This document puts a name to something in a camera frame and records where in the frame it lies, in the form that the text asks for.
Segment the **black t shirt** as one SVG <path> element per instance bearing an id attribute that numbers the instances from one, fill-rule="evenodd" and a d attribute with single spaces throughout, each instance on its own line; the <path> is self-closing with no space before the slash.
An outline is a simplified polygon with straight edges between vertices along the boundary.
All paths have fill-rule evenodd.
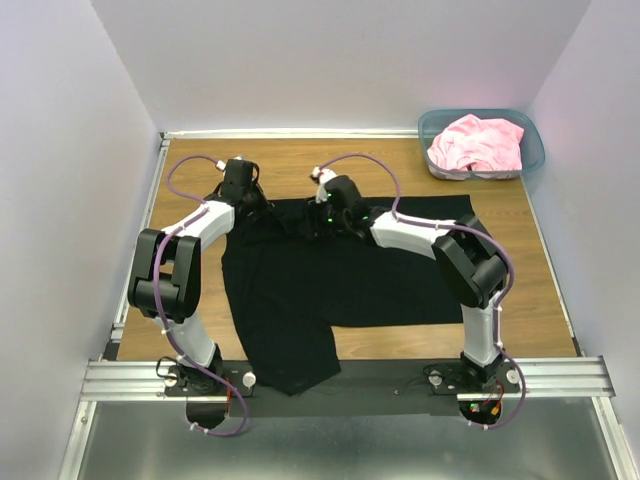
<path id="1" fill-rule="evenodd" d="M 222 256 L 234 326 L 258 381 L 300 394 L 341 370 L 333 327 L 459 324 L 435 261 L 363 243 L 306 199 L 239 222 Z"/>

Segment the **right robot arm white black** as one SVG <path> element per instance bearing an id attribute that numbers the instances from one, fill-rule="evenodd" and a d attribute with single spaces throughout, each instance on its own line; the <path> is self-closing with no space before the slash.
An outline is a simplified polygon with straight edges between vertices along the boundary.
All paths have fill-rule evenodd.
<path id="1" fill-rule="evenodd" d="M 460 388 L 480 392 L 496 380 L 505 361 L 500 308 L 509 264 L 474 215 L 436 221 L 365 204 L 346 175 L 316 168 L 313 200 L 323 232 L 353 236 L 380 248 L 418 254 L 436 262 L 445 287 L 461 307 L 464 346 L 450 374 Z"/>

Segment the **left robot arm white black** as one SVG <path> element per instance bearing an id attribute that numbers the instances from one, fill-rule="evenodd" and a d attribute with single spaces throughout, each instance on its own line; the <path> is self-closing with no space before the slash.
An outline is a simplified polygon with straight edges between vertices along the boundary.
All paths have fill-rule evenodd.
<path id="1" fill-rule="evenodd" d="M 172 177 L 191 160 L 205 160 L 221 172 L 222 180 L 206 196 L 177 189 Z M 163 229 L 146 228 L 136 241 L 127 287 L 130 306 L 153 320 L 173 348 L 187 382 L 201 395 L 220 386 L 236 392 L 223 377 L 218 344 L 206 333 L 198 306 L 202 291 L 202 255 L 235 224 L 269 209 L 259 184 L 260 167 L 242 157 L 227 161 L 191 155 L 178 161 L 166 177 L 176 196 L 197 203 L 195 210 Z"/>

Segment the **teal plastic bin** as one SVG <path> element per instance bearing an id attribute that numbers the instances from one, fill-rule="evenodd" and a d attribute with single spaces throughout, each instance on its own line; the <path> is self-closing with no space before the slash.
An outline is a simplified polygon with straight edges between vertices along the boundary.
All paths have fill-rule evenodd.
<path id="1" fill-rule="evenodd" d="M 435 166 L 427 158 L 427 149 L 431 146 L 435 136 L 441 133 L 445 127 L 455 120 L 473 114 L 481 119 L 502 118 L 520 127 L 525 132 L 520 142 L 522 169 L 516 171 L 500 172 L 471 172 L 471 171 L 446 171 Z M 418 120 L 418 134 L 429 172 L 446 180 L 507 180 L 521 177 L 539 169 L 545 161 L 545 150 L 539 132 L 534 123 L 525 114 L 512 109 L 496 108 L 466 108 L 466 109 L 439 109 L 424 113 Z"/>

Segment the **pink t shirt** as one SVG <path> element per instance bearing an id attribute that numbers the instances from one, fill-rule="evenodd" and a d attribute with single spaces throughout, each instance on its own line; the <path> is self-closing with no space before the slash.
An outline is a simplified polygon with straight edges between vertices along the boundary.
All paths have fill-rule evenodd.
<path id="1" fill-rule="evenodd" d="M 467 114 L 435 136 L 427 158 L 446 171 L 500 172 L 522 169 L 525 130 L 502 118 Z"/>

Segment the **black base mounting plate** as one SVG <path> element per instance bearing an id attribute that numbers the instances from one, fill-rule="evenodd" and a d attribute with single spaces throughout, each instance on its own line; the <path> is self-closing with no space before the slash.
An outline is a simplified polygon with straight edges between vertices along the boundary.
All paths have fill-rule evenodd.
<path id="1" fill-rule="evenodd" d="M 246 361 L 219 363 L 220 381 L 193 367 L 169 362 L 156 373 L 170 399 L 186 403 L 187 419 L 205 428 L 237 419 L 359 417 L 426 414 L 499 422 L 509 394 L 524 393 L 509 361 L 483 378 L 459 360 L 351 360 L 337 374 L 292 395 L 260 381 Z"/>

